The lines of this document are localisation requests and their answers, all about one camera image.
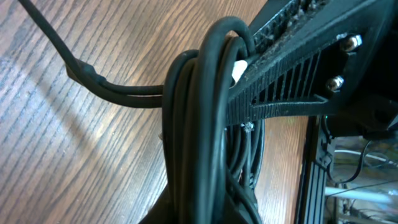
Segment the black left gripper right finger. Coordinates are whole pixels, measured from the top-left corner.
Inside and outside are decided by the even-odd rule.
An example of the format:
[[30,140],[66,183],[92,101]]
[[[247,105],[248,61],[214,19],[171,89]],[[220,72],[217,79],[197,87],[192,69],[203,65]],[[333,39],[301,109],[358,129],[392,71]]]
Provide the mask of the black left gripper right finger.
[[396,0],[269,1],[256,50],[229,91],[226,122],[340,114],[363,126],[397,115]]

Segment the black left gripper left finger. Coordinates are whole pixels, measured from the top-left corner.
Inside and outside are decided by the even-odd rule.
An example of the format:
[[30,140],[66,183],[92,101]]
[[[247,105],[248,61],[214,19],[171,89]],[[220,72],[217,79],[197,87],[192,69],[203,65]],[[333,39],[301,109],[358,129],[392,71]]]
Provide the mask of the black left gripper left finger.
[[[178,223],[177,216],[174,214],[174,207],[170,198],[168,185],[166,185],[156,203],[140,223]],[[224,209],[218,215],[216,223],[243,224],[253,223],[253,221],[248,212],[244,210],[244,207],[242,205],[237,207],[231,197],[226,194],[224,198]]]

